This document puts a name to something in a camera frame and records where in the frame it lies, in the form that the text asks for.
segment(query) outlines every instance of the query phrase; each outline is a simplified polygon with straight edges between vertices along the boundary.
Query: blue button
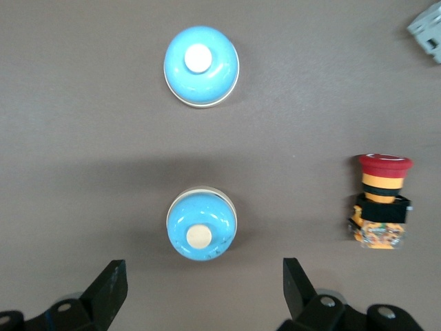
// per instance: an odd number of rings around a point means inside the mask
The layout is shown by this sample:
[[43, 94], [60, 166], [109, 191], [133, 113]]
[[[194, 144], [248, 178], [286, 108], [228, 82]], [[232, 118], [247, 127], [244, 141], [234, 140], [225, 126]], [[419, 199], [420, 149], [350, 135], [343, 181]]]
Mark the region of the blue button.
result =
[[233, 44], [221, 32], [194, 26], [170, 43], [164, 75], [170, 90], [182, 102], [207, 108], [223, 101], [234, 89], [239, 59]]
[[208, 189], [186, 191], [170, 208], [167, 216], [170, 242], [188, 259], [215, 259], [234, 239], [236, 211], [231, 201], [217, 192]]

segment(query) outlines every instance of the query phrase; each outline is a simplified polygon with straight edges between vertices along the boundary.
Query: screw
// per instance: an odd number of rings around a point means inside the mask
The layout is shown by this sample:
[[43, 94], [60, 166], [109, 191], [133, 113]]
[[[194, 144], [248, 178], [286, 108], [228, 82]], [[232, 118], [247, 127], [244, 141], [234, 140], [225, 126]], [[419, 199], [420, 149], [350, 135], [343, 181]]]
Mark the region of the screw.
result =
[[387, 319], [394, 319], [395, 313], [388, 307], [379, 307], [378, 312], [381, 316], [386, 317]]
[[323, 297], [320, 299], [320, 302], [327, 307], [334, 307], [336, 302], [330, 297]]

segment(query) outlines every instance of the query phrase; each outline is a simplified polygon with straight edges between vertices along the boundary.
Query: red emergency stop button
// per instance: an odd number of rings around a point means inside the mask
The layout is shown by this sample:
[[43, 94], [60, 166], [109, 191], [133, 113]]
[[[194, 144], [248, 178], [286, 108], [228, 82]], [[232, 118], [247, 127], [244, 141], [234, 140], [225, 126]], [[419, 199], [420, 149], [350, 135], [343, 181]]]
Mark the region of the red emergency stop button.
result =
[[360, 157], [362, 171], [376, 177], [405, 178], [412, 160], [389, 154], [366, 154]]

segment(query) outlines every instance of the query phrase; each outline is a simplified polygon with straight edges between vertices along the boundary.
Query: yellow ring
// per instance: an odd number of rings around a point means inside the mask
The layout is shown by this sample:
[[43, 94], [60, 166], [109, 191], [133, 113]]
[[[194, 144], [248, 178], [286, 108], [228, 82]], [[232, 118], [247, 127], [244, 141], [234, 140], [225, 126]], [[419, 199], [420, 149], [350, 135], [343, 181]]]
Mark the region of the yellow ring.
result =
[[399, 188], [402, 188], [404, 178], [386, 178], [372, 176], [371, 174], [363, 174], [362, 182], [375, 188], [397, 190]]
[[393, 203], [395, 201], [395, 197], [383, 197], [381, 195], [376, 195], [372, 193], [365, 192], [366, 198], [369, 200], [378, 202], [378, 203]]

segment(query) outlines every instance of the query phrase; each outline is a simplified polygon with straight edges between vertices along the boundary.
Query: black ring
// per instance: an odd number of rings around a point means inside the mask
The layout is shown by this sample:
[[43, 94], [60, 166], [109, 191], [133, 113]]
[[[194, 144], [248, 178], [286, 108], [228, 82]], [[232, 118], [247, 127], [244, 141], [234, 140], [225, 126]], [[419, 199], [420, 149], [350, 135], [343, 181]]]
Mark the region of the black ring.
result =
[[401, 189], [398, 188], [397, 190], [390, 190], [387, 188], [375, 188], [373, 186], [363, 184], [363, 191], [374, 195], [380, 195], [381, 197], [396, 197], [400, 194]]

